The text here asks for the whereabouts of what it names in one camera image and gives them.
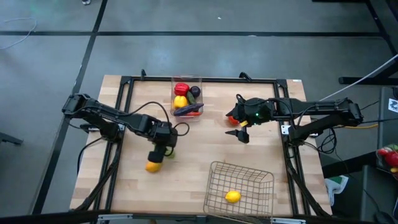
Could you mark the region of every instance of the wooden table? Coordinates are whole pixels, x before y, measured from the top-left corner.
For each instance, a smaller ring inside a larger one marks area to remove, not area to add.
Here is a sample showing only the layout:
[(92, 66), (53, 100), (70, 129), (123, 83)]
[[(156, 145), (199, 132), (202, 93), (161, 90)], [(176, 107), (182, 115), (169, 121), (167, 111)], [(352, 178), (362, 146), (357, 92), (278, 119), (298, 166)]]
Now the wooden table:
[[(106, 75), (98, 101), (114, 106), (120, 79), (121, 76)], [(287, 83), (291, 98), (305, 100), (300, 80), (287, 80)], [(134, 82), (130, 111), (148, 101), (158, 101), (170, 108), (170, 88), (169, 82)], [(148, 173), (144, 169), (148, 152), (153, 150), (153, 145), (148, 140), (126, 131), (111, 211), (201, 215), (210, 163), (221, 161), (273, 173), (274, 216), (291, 216), (278, 123), (273, 121), (249, 128), (249, 144), (243, 144), (234, 136), (224, 134), (225, 131), (234, 129), (228, 124), (225, 114), (233, 108), (237, 93), (246, 99), (274, 97), (273, 86), (268, 84), (203, 83), (205, 107), (201, 120), (190, 123), (190, 132), (184, 137), (178, 137), (175, 158), (166, 158), (158, 173)], [(148, 105), (140, 110), (140, 113), (165, 121), (164, 112), (157, 105)], [(171, 122), (176, 124), (175, 118), (170, 114), (169, 116)], [(308, 122), (310, 118), (305, 116), (302, 124)], [(186, 130), (183, 125), (178, 129), (180, 133)], [(88, 142), (99, 136), (99, 133), (90, 133)], [(314, 139), (307, 141), (315, 144)], [(79, 206), (97, 184), (105, 146), (106, 142), (102, 141), (85, 151), (70, 208)], [(311, 147), (300, 146), (300, 153), (306, 186), (322, 208), (331, 213), (318, 152)], [(104, 208), (107, 192), (106, 185), (100, 208)], [(301, 194), (297, 186), (296, 194), (299, 211), (303, 213)]]

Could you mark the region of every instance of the yellow bell pepper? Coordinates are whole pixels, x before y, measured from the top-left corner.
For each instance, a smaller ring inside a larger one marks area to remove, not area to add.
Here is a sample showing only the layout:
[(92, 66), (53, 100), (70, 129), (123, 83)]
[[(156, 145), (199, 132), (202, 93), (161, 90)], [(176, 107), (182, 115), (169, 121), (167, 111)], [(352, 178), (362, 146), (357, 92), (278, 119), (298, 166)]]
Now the yellow bell pepper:
[(188, 100), (185, 96), (176, 96), (174, 98), (174, 108), (188, 106)]

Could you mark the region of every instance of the plastic bin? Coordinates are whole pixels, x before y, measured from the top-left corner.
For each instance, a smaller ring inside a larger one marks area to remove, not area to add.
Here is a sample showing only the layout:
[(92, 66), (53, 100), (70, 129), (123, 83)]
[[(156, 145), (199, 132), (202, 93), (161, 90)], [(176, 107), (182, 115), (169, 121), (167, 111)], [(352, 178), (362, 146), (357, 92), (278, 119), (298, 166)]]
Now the plastic bin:
[[(174, 93), (174, 87), (176, 86), (176, 84), (178, 83), (185, 83), (187, 84), (189, 87), (192, 86), (197, 86), (200, 89), (200, 95), (195, 98), (197, 103), (204, 103), (203, 102), (203, 88), (201, 85), (201, 77), (194, 77), (192, 75), (186, 75), (186, 76), (180, 76), (180, 77), (172, 77), (172, 83), (171, 83), (171, 106), (170, 106), (170, 112), (171, 114), (174, 116), (174, 111), (176, 110), (174, 108), (174, 98), (176, 97), (175, 93)], [(201, 112), (203, 114), (203, 107), (202, 106), (198, 112)], [(177, 120), (179, 121), (199, 121), (200, 120), (200, 116), (175, 116)]]

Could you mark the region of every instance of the green object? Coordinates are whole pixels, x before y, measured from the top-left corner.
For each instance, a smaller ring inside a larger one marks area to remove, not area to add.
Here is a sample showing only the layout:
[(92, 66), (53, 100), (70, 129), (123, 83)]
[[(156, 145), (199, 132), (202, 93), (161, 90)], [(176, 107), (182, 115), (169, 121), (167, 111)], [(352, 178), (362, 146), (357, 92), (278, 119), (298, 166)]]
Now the green object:
[[(168, 149), (168, 148), (167, 148), (165, 154), (166, 154), (166, 155), (169, 155), (170, 152), (171, 152), (171, 149)], [(175, 157), (175, 151), (173, 151), (173, 153), (172, 153), (171, 155), (167, 156), (167, 157), (170, 158), (170, 159), (174, 159), (174, 157)]]
[(192, 93), (190, 91), (187, 92), (187, 99), (190, 105), (197, 103), (195, 100), (195, 97), (193, 97)]
[(329, 180), (336, 182), (337, 184), (341, 184), (343, 182), (343, 178), (342, 177), (330, 177)]

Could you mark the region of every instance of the yellow lemon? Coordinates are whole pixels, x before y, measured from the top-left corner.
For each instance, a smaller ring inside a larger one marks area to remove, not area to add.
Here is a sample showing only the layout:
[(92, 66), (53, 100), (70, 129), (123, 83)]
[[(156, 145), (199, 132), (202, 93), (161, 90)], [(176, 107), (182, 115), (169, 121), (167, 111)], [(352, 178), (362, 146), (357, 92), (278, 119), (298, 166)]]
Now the yellow lemon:
[(145, 170), (148, 172), (156, 172), (162, 167), (161, 163), (157, 162), (147, 162), (147, 165), (145, 166)]
[(225, 199), (229, 203), (236, 203), (241, 199), (241, 193), (239, 193), (235, 190), (232, 190), (225, 195)]

